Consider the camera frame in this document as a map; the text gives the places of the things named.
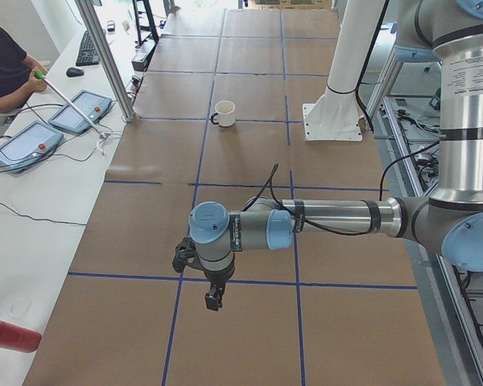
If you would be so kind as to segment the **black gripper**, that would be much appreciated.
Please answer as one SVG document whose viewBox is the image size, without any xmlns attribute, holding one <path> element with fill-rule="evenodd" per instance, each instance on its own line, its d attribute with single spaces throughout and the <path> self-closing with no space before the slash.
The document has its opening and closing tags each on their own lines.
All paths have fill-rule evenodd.
<svg viewBox="0 0 483 386">
<path fill-rule="evenodd" d="M 225 285 L 233 274 L 233 266 L 228 266 L 220 271 L 211 271 L 207 269 L 204 271 L 205 277 L 211 283 L 209 291 L 204 296 L 205 305 L 208 310 L 219 310 L 222 308 Z"/>
</svg>

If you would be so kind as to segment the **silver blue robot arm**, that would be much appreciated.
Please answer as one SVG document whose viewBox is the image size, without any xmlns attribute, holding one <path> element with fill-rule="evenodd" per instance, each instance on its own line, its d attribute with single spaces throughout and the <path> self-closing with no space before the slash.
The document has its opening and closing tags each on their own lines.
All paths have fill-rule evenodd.
<svg viewBox="0 0 483 386">
<path fill-rule="evenodd" d="M 427 197 L 379 201 L 279 200 L 258 195 L 241 211 L 194 207 L 172 265 L 209 280 L 206 306 L 219 310 L 236 253 L 291 245 L 303 230 L 342 236 L 385 233 L 413 240 L 452 265 L 483 272 L 483 1 L 403 1 L 397 48 L 441 61 L 439 177 Z"/>
</svg>

